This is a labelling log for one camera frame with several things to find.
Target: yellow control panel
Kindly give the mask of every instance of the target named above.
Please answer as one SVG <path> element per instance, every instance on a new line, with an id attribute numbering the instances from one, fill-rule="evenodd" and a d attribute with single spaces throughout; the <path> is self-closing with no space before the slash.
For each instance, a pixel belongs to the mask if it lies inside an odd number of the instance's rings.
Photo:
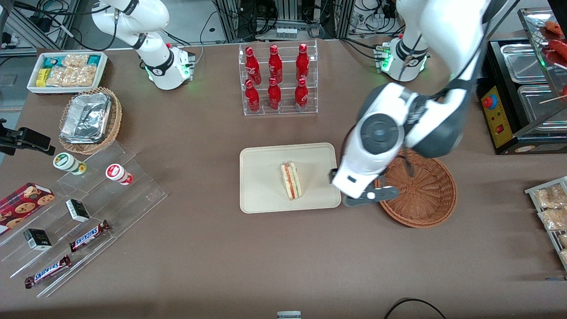
<path id="1" fill-rule="evenodd" d="M 484 116 L 487 119 L 492 140 L 496 147 L 500 147 L 510 141 L 513 134 L 496 87 L 488 91 L 480 102 L 483 105 Z"/>

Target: coca-cola bottle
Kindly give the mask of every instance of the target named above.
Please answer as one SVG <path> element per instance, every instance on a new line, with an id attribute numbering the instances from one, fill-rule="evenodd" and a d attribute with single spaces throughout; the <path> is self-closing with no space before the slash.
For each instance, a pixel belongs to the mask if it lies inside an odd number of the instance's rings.
<path id="1" fill-rule="evenodd" d="M 270 67 L 270 76 L 276 78 L 278 83 L 284 80 L 284 70 L 282 67 L 282 58 L 278 53 L 278 46 L 273 44 L 270 46 L 270 60 L 268 61 Z"/>
<path id="2" fill-rule="evenodd" d="M 299 54 L 295 61 L 295 68 L 297 70 L 295 73 L 297 81 L 302 77 L 307 78 L 309 75 L 309 56 L 307 55 L 307 44 L 305 43 L 299 45 Z"/>
<path id="3" fill-rule="evenodd" d="M 270 78 L 270 87 L 268 88 L 268 96 L 270 97 L 270 108 L 278 111 L 282 102 L 282 91 L 278 86 L 276 78 Z"/>
<path id="4" fill-rule="evenodd" d="M 246 95 L 246 101 L 248 102 L 248 108 L 252 113 L 260 112 L 260 96 L 258 95 L 258 91 L 254 87 L 254 83 L 251 79 L 246 79 L 245 83 L 246 91 L 244 91 L 244 95 Z"/>
<path id="5" fill-rule="evenodd" d="M 307 94 L 309 94 L 309 91 L 305 86 L 305 82 L 305 78 L 300 78 L 295 88 L 295 109 L 298 112 L 303 112 L 307 109 Z"/>
<path id="6" fill-rule="evenodd" d="M 246 73 L 248 77 L 254 81 L 255 85 L 260 85 L 262 83 L 262 76 L 260 75 L 260 64 L 258 59 L 254 56 L 254 50 L 251 47 L 247 47 L 246 52 Z"/>

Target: table surface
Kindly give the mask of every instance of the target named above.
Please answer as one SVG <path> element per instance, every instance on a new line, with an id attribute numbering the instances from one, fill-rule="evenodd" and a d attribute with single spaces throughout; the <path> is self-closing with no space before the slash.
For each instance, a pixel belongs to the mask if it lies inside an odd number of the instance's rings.
<path id="1" fill-rule="evenodd" d="M 2 318 L 275 318 L 295 309 L 305 319 L 381 318 L 402 297 L 449 318 L 565 318 L 567 283 L 544 281 L 564 272 L 523 190 L 566 175 L 567 157 L 495 156 L 476 99 L 463 141 L 441 158 L 459 195 L 438 227 L 407 228 L 378 205 L 240 211 L 242 149 L 329 142 L 337 150 L 367 93 L 388 81 L 342 42 L 318 45 L 319 113 L 269 119 L 242 114 L 238 45 L 206 47 L 194 81 L 173 91 L 148 81 L 135 51 L 108 51 L 101 85 L 123 107 L 118 140 L 169 197 L 47 299 L 0 265 Z M 408 87 L 431 94 L 446 81 L 433 56 Z M 30 94 L 18 126 L 62 150 L 68 100 Z M 44 154 L 18 150 L 0 167 L 0 197 L 62 175 Z M 409 304 L 394 314 L 435 317 Z"/>

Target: sandwich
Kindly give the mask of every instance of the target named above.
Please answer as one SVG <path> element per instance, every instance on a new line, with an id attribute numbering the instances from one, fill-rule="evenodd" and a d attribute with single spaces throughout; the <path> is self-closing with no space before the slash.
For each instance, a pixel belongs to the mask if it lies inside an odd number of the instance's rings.
<path id="1" fill-rule="evenodd" d="M 281 166 L 283 183 L 285 185 L 287 196 L 290 200 L 300 198 L 303 193 L 299 185 L 299 176 L 294 162 L 285 162 Z"/>

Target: wicker bread basket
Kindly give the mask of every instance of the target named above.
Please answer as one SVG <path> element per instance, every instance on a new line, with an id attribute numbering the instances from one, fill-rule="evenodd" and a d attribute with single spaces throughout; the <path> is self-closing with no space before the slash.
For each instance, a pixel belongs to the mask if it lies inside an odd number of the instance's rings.
<path id="1" fill-rule="evenodd" d="M 412 150 L 403 151 L 389 165 L 386 184 L 395 186 L 400 195 L 380 202 L 384 210 L 400 223 L 426 228 L 441 224 L 455 209 L 457 188 L 447 167 L 438 159 L 424 158 Z M 408 174 L 408 164 L 413 176 Z M 379 187 L 380 181 L 374 181 Z"/>
<path id="2" fill-rule="evenodd" d="M 79 93 L 79 95 L 95 94 L 95 93 L 105 93 L 110 95 L 110 97 L 112 98 L 112 105 L 110 107 L 110 116 L 108 118 L 108 124 L 105 133 L 106 136 L 104 140 L 99 144 L 71 144 L 64 142 L 61 138 L 59 138 L 59 142 L 61 143 L 61 145 L 63 145 L 63 148 L 70 152 L 80 153 L 84 155 L 93 154 L 96 151 L 110 145 L 118 135 L 118 131 L 120 130 L 120 121 L 122 120 L 122 107 L 120 106 L 120 101 L 116 98 L 116 95 L 111 90 L 108 90 L 105 87 L 97 87 L 94 90 L 81 92 Z M 71 101 L 67 103 L 67 107 L 65 107 L 65 110 L 63 111 L 63 116 L 59 121 L 59 129 L 63 128 L 63 124 L 65 123 L 65 119 L 67 118 L 67 112 L 69 111 L 70 105 L 71 105 Z"/>

